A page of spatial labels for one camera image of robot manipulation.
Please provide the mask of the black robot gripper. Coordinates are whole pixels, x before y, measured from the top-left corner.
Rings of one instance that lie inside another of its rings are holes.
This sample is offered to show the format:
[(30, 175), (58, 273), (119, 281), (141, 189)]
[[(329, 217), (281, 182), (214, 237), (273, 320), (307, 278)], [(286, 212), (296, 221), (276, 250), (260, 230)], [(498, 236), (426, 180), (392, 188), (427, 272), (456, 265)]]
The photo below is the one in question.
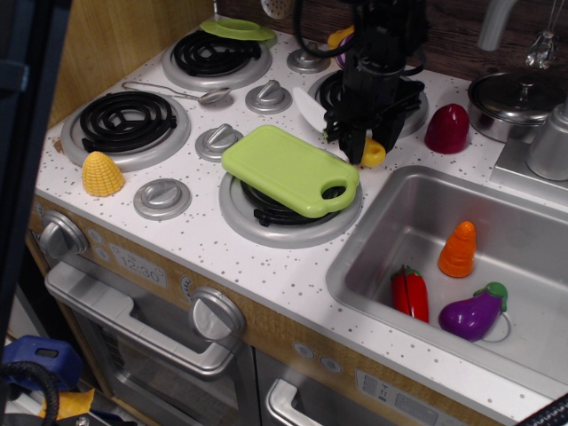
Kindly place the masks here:
[(350, 9), (353, 37), (332, 50), (346, 53), (343, 93), (325, 120), (327, 137), (359, 164), (368, 132), (389, 153), (408, 112), (419, 108), (424, 85), (406, 77), (423, 70), (430, 24), (424, 1), (351, 1)]

